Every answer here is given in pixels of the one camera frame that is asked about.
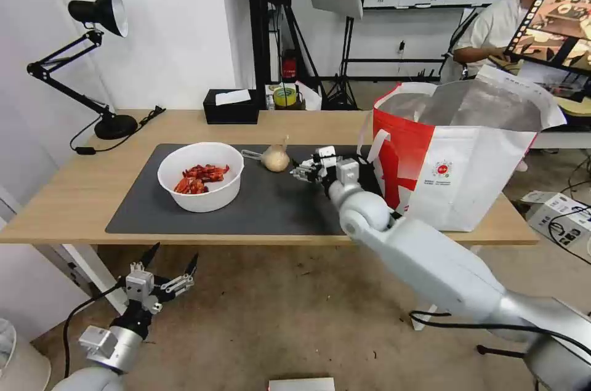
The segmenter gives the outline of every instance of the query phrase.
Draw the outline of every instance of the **white bowl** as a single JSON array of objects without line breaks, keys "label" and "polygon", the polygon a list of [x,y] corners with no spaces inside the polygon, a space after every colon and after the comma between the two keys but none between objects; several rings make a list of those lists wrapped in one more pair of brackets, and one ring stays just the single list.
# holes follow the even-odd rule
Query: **white bowl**
[{"label": "white bowl", "polygon": [[[182,179],[183,171],[199,164],[229,165],[230,170],[223,175],[221,182],[206,183],[209,192],[176,193],[174,187]],[[225,143],[200,142],[179,148],[166,156],[158,168],[158,182],[181,208],[191,212],[209,212],[223,208],[236,198],[243,169],[244,158],[235,148]]]}]

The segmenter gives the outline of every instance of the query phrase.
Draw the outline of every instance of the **person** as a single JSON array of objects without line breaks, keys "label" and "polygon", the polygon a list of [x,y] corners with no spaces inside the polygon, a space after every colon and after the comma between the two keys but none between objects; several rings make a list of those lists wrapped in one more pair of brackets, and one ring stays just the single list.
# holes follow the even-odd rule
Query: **person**
[{"label": "person", "polygon": [[500,0],[485,10],[468,26],[452,47],[453,60],[447,60],[441,71],[441,82],[459,80],[462,64],[474,76],[488,62],[489,56],[507,60],[503,53],[519,28],[534,0]]}]

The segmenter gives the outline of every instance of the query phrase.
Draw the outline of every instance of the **red and white bag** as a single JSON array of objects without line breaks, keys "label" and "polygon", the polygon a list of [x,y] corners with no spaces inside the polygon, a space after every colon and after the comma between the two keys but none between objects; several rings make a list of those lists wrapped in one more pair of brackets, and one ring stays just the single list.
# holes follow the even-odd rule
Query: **red and white bag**
[{"label": "red and white bag", "polygon": [[368,160],[391,208],[472,231],[536,134],[565,122],[546,90],[483,67],[473,81],[404,83],[377,100]]}]

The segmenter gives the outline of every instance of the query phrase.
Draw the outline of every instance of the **fire extinguisher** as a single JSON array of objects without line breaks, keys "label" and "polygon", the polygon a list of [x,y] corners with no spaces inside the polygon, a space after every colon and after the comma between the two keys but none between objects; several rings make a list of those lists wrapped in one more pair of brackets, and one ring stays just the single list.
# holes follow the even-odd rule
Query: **fire extinguisher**
[{"label": "fire extinguisher", "polygon": [[285,82],[295,82],[297,78],[296,52],[288,49],[283,53],[281,75]]}]

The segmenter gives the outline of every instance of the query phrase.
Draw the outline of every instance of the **garlic bulb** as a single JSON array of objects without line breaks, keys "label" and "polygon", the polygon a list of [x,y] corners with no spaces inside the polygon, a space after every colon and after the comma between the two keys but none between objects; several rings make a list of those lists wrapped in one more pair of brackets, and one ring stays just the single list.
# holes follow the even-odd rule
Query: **garlic bulb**
[{"label": "garlic bulb", "polygon": [[269,171],[281,172],[289,166],[289,156],[285,151],[287,148],[286,142],[288,138],[289,136],[285,137],[282,145],[269,146],[260,157],[261,162]]}]

